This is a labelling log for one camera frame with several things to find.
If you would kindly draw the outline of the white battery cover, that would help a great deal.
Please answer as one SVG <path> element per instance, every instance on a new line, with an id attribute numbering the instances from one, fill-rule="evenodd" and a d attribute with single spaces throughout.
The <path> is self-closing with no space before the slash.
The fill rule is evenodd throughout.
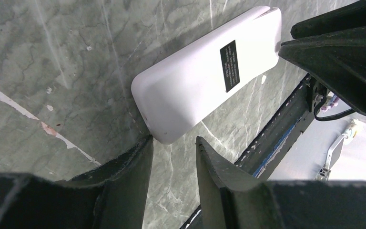
<path id="1" fill-rule="evenodd" d="M 282 38 L 282 13 L 278 7 L 272 7 L 267 12 L 256 18 L 258 28 L 261 30 L 258 40 L 270 52 L 278 55 Z"/>

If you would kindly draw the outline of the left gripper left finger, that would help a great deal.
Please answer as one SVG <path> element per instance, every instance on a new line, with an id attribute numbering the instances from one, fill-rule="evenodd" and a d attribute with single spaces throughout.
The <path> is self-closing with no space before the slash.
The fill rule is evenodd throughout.
<path id="1" fill-rule="evenodd" d="M 153 137 L 70 180 L 0 172 L 0 229 L 140 229 Z"/>

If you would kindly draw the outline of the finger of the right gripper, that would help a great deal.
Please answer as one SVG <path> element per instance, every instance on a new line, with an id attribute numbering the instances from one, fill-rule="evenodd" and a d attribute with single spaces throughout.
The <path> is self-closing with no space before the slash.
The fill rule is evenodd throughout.
<path id="1" fill-rule="evenodd" d="M 366 116 L 366 26 L 283 42 L 279 56 Z"/>
<path id="2" fill-rule="evenodd" d="M 294 39 L 300 39 L 364 26 L 366 26 L 366 0 L 359 0 L 298 22 L 292 26 L 291 35 Z"/>

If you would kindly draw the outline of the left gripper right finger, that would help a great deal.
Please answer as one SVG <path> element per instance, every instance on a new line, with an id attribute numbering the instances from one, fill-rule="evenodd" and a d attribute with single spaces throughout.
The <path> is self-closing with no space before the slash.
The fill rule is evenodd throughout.
<path id="1" fill-rule="evenodd" d="M 365 181 L 261 181 L 196 138 L 206 229 L 366 229 Z"/>

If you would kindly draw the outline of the white remote control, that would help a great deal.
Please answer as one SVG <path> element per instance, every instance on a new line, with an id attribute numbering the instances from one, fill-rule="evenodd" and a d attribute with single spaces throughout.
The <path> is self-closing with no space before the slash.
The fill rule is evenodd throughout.
<path id="1" fill-rule="evenodd" d="M 138 74 L 131 91 L 153 137 L 174 143 L 279 57 L 258 40 L 256 6 Z"/>

